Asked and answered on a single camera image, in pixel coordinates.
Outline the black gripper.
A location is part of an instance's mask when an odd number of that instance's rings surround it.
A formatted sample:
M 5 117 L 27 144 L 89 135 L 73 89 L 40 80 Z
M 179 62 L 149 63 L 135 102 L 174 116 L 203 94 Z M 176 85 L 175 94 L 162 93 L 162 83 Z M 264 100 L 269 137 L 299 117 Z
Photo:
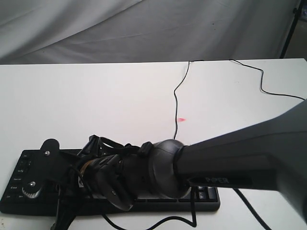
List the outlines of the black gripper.
M 60 150 L 59 142 L 51 140 L 50 152 L 54 158 L 50 180 L 59 186 L 56 220 L 52 230 L 67 230 L 84 204 L 92 201 L 93 190 L 84 181 L 81 167 L 99 156 L 98 136 L 92 135 L 76 154 Z

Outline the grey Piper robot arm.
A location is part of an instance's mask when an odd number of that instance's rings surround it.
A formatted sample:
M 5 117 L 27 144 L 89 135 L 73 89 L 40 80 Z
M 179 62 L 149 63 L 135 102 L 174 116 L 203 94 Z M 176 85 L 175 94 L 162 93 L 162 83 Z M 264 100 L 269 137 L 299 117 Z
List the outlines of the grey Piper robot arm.
M 174 139 L 122 145 L 91 136 L 76 155 L 55 152 L 64 165 L 55 230 L 66 230 L 84 200 L 105 197 L 128 211 L 138 198 L 194 196 L 197 186 L 280 192 L 307 218 L 307 103 L 271 120 L 197 144 Z

